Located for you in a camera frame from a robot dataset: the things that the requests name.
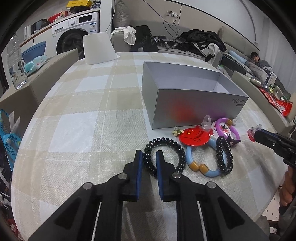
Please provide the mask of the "black clothes on sofa arm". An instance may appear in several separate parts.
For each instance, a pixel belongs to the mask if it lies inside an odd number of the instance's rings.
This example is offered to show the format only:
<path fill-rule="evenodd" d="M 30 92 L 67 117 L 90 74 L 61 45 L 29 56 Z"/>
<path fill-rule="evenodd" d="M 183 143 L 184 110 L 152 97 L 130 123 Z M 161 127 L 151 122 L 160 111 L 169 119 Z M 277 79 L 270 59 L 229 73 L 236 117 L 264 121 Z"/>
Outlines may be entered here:
<path fill-rule="evenodd" d="M 147 25 L 141 25 L 135 27 L 135 44 L 131 46 L 131 52 L 138 52 L 142 49 L 143 52 L 158 52 L 158 46 L 154 41 L 154 37 L 151 34 L 151 30 Z"/>

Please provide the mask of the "person's right hand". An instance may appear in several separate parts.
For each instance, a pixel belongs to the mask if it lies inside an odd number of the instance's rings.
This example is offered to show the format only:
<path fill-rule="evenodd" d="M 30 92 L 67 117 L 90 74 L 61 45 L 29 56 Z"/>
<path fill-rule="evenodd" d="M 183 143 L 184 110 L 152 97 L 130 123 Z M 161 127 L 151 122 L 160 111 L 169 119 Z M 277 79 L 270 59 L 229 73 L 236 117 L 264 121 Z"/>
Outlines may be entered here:
<path fill-rule="evenodd" d="M 293 193 L 295 192 L 295 185 L 293 183 L 294 169 L 292 167 L 288 167 L 285 172 L 284 182 L 282 184 L 282 188 L 280 189 L 280 206 L 287 206 L 293 200 Z"/>

